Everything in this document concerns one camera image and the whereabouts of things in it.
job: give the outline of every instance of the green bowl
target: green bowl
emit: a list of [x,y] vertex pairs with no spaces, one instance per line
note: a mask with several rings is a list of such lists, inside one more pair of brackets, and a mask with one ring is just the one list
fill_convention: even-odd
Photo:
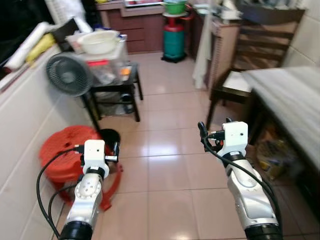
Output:
[[186,10],[186,1],[178,3],[164,3],[165,12],[172,15],[182,14]]

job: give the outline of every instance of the electric fan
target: electric fan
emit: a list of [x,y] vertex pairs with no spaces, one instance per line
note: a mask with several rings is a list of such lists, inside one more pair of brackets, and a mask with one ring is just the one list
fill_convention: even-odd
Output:
[[74,53],[62,52],[48,60],[46,73],[49,81],[62,93],[81,97],[96,131],[100,133],[105,143],[114,149],[120,142],[120,135],[113,129],[100,129],[90,108],[86,93],[93,86],[94,75],[88,65]]

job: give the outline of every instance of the fan grille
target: fan grille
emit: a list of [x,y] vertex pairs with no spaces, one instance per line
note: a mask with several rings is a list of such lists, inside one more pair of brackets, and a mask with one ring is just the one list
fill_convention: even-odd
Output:
[[89,67],[72,53],[60,53],[50,58],[46,73],[60,91],[74,97],[87,93],[93,82]]

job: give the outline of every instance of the black cable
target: black cable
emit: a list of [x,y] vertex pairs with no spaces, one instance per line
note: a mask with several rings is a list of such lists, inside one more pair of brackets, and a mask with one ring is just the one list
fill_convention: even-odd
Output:
[[219,156],[215,151],[213,151],[211,149],[211,147],[208,145],[208,139],[209,139],[209,135],[206,136],[204,138],[203,144],[205,146],[205,148],[211,153],[213,154],[215,157],[217,157],[218,159],[220,159],[222,162],[229,164],[231,166],[234,166],[240,170],[242,170],[243,172],[245,172],[246,174],[248,174],[251,178],[253,178],[258,184],[260,184],[260,186],[264,189],[264,191],[269,195],[271,201],[274,204],[274,208],[275,208],[275,216],[277,218],[277,221],[279,223],[279,228],[280,228],[280,232],[282,234],[282,217],[281,217],[281,212],[280,212],[280,208],[279,208],[279,204],[277,201],[277,197],[275,195],[275,192],[272,189],[272,186],[269,183],[260,181],[255,175],[253,175],[251,172],[249,172],[247,169],[243,168],[242,166],[230,161],[229,159]]
[[53,223],[54,221],[52,220],[51,208],[52,208],[52,203],[53,203],[55,197],[56,197],[59,193],[65,191],[65,190],[68,190],[68,189],[72,189],[72,188],[74,188],[74,187],[76,187],[76,186],[77,186],[77,183],[76,183],[76,184],[73,184],[73,185],[70,185],[70,186],[65,186],[65,187],[59,189],[58,191],[56,191],[56,192],[51,196],[50,201],[49,201],[49,205],[48,205],[48,217],[49,217],[49,219],[50,219],[50,221],[51,221],[52,223]]
[[44,208],[44,205],[42,203],[42,200],[41,200],[41,195],[40,195],[40,178],[42,176],[42,174],[44,173],[44,171],[46,170],[46,168],[54,161],[56,160],[58,157],[60,157],[61,155],[65,154],[65,153],[68,153],[68,152],[71,152],[71,151],[77,151],[77,147],[75,148],[70,148],[68,150],[65,150],[65,151],[61,151],[59,152],[57,155],[55,155],[50,161],[48,161],[46,163],[46,165],[43,166],[43,168],[41,169],[41,171],[39,172],[39,175],[36,179],[36,198],[38,200],[38,204],[39,204],[39,207],[40,207],[40,210],[45,218],[45,220],[48,222],[48,224],[50,225],[50,227],[52,228],[56,238],[58,239],[60,234],[55,226],[55,224],[52,222],[52,220],[49,218],[48,214],[46,213],[46,210]]

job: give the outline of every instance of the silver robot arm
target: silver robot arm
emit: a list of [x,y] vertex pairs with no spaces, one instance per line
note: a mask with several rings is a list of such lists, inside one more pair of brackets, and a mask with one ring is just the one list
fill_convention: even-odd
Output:
[[[199,123],[198,127],[201,142],[205,144],[205,136],[208,136],[208,132],[203,123]],[[262,181],[260,174],[244,157],[248,143],[248,125],[245,122],[224,123],[222,130],[212,132],[211,136],[210,139],[215,140],[216,146],[209,145],[213,151],[217,152],[218,161],[221,162],[218,156],[223,157],[243,167]],[[227,185],[234,197],[235,208],[247,239],[282,240],[278,220],[262,186],[236,166],[225,162],[223,165],[228,177]]]
[[105,163],[105,142],[85,141],[83,157],[84,176],[75,187],[75,200],[59,240],[90,240],[98,218],[102,183],[109,174],[109,167]]

